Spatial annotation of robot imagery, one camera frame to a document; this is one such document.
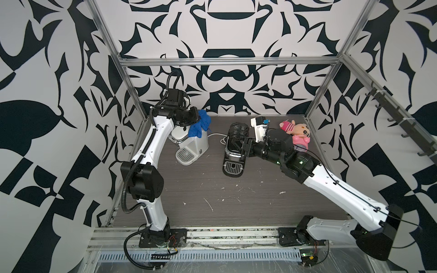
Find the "black coffee machine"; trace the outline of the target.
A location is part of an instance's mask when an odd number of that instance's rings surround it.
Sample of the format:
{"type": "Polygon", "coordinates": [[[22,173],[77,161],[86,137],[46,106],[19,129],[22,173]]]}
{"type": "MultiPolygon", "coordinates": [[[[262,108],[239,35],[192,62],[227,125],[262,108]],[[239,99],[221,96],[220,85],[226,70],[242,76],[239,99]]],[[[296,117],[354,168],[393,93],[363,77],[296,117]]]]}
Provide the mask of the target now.
{"type": "Polygon", "coordinates": [[[246,156],[244,140],[249,136],[249,126],[243,123],[231,124],[225,140],[225,154],[222,171],[229,177],[240,177],[244,172],[246,156]]]}

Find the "blue cloth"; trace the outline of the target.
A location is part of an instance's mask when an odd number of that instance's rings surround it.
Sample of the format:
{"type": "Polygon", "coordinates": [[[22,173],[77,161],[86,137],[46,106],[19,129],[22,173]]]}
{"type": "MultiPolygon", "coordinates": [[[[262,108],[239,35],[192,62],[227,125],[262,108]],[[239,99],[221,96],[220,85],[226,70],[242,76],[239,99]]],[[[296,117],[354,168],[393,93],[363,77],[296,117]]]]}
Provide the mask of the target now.
{"type": "Polygon", "coordinates": [[[206,133],[209,129],[209,125],[211,124],[211,117],[207,114],[205,110],[199,110],[200,120],[191,125],[188,131],[188,137],[193,138],[202,138],[203,133],[206,133]]]}

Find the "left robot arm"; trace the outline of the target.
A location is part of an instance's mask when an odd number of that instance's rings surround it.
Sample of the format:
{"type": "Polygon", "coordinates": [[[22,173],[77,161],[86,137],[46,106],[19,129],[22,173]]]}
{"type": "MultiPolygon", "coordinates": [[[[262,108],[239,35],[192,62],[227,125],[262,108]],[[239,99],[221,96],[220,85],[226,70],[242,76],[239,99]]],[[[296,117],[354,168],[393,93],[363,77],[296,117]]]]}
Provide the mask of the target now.
{"type": "Polygon", "coordinates": [[[120,205],[126,214],[142,208],[148,223],[142,234],[163,244],[170,238],[170,222],[160,198],[164,178],[158,171],[159,158],[174,128],[191,126],[200,121],[200,115],[196,107],[156,106],[150,109],[148,121],[149,132],[139,150],[121,165],[120,205]]]}

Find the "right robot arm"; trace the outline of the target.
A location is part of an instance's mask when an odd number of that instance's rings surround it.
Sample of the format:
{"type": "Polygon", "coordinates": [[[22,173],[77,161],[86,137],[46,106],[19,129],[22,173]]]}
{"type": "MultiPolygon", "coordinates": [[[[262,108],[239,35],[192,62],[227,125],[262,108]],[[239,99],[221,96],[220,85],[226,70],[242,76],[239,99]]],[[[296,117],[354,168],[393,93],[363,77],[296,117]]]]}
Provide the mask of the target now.
{"type": "Polygon", "coordinates": [[[275,163],[287,177],[321,193],[351,216],[344,221],[304,216],[285,244],[338,241],[355,244],[374,259],[388,260],[404,214],[399,206],[385,205],[354,189],[310,152],[295,149],[291,136],[281,130],[267,131],[262,141],[246,137],[242,153],[275,163]]]}

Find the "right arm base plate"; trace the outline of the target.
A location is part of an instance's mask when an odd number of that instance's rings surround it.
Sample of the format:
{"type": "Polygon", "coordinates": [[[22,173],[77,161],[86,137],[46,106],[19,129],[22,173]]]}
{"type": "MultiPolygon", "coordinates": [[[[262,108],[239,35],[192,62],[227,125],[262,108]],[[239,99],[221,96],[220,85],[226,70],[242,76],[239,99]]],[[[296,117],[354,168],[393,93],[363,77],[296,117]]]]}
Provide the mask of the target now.
{"type": "Polygon", "coordinates": [[[280,227],[278,231],[279,244],[283,247],[292,246],[310,246],[321,245],[325,246],[326,240],[315,240],[304,229],[298,229],[294,227],[280,227]]]}

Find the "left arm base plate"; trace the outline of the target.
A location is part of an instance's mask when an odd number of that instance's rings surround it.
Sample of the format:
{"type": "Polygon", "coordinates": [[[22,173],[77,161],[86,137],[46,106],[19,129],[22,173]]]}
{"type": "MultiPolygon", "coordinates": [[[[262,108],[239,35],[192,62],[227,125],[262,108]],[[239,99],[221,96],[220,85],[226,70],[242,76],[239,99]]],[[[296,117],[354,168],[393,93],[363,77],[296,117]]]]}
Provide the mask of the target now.
{"type": "Polygon", "coordinates": [[[167,229],[163,231],[145,231],[141,233],[140,248],[158,248],[168,246],[176,248],[186,243],[187,229],[167,229]]]}

